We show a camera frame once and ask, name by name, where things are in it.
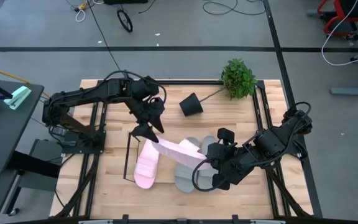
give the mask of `black flower pot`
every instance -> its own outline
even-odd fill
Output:
[[[187,96],[186,99],[179,103],[179,105],[185,116],[204,112],[196,93],[192,93],[190,96]]]

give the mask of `red chair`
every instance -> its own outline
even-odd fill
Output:
[[[334,0],[335,11],[324,12],[322,8],[327,2],[328,0],[323,0],[317,8],[317,13],[322,20],[326,21],[326,25],[323,29],[324,33],[330,34],[348,15],[356,3],[356,0]],[[358,26],[356,22],[358,22],[358,2],[349,17],[335,30],[333,35],[343,35],[347,39],[358,40]]]

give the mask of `wooden table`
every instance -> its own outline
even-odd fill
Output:
[[[82,80],[81,87],[89,88],[95,86],[96,82],[97,80]],[[264,82],[272,121],[279,126],[287,110],[281,82]],[[216,136],[217,130],[225,127],[234,131],[236,141],[242,144],[257,130],[252,97],[230,101],[223,91],[202,102],[204,113],[186,118],[179,107],[181,100],[193,92],[201,99],[220,86],[165,85],[165,88],[168,93],[162,115],[165,134],[159,135],[169,141],[180,142],[188,136],[202,141],[207,135]],[[260,107],[263,108],[260,95],[258,99]],[[83,124],[89,124],[91,110],[92,105],[77,106],[73,116]],[[124,180],[127,138],[136,126],[135,118],[128,112],[123,103],[108,107],[105,151],[99,160],[91,218],[121,219],[123,214],[129,214],[130,219],[231,219],[233,214],[238,214],[240,219],[273,218],[266,174],[259,168],[255,168],[239,185],[231,185],[228,191],[215,190],[205,193],[194,190],[186,194],[179,191],[174,184],[176,162],[160,156],[157,177],[151,189],[141,189],[135,183]],[[263,110],[261,113],[264,127],[267,127]],[[137,141],[131,141],[128,179],[133,179],[134,163],[131,164],[131,158],[136,158],[137,147]],[[80,154],[73,156],[60,171],[57,193],[63,203],[70,199],[77,188],[82,158],[83,155]],[[313,213],[301,162],[292,156],[284,156],[282,169],[285,185],[290,193],[306,212]],[[80,214],[84,213],[87,193],[86,189]],[[283,214],[281,196],[277,188],[276,195],[280,214]],[[61,209],[62,206],[55,197],[50,215]]]

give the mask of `potted plant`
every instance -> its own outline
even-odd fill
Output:
[[[190,116],[203,112],[201,102],[209,97],[226,90],[226,96],[232,100],[233,98],[241,99],[245,96],[252,95],[255,91],[255,84],[258,82],[252,74],[252,70],[247,68],[241,58],[234,58],[228,61],[229,64],[223,68],[221,81],[223,87],[210,94],[209,96],[199,100],[195,93],[192,93],[186,99],[179,103],[180,108],[185,116]]]

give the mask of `black desk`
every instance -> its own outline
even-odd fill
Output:
[[[15,151],[44,87],[41,85],[0,81],[0,87],[9,92],[13,92],[23,85],[30,88],[32,92],[18,109],[12,110],[8,105],[5,105],[3,100],[0,100],[0,212],[19,174],[19,170],[28,170],[41,174],[42,172],[38,172],[39,167],[46,166],[57,170],[58,174],[60,168],[55,164]]]

